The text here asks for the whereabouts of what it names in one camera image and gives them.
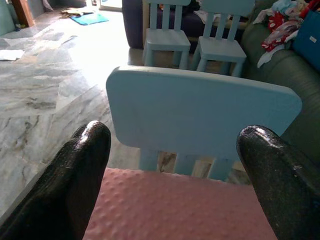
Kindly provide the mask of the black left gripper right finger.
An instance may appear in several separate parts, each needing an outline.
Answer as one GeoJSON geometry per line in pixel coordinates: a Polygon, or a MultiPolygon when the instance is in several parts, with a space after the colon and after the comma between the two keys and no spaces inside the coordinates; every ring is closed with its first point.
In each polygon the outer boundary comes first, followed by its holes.
{"type": "Polygon", "coordinates": [[[236,149],[279,240],[320,238],[320,168],[272,130],[249,125],[236,149]]]}

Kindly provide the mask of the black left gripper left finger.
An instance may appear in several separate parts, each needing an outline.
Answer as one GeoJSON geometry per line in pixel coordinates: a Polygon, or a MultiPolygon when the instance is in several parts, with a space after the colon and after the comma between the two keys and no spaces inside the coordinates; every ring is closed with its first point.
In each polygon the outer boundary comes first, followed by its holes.
{"type": "Polygon", "coordinates": [[[81,240],[101,188],[111,132],[82,125],[27,184],[0,219],[3,240],[81,240]]]}

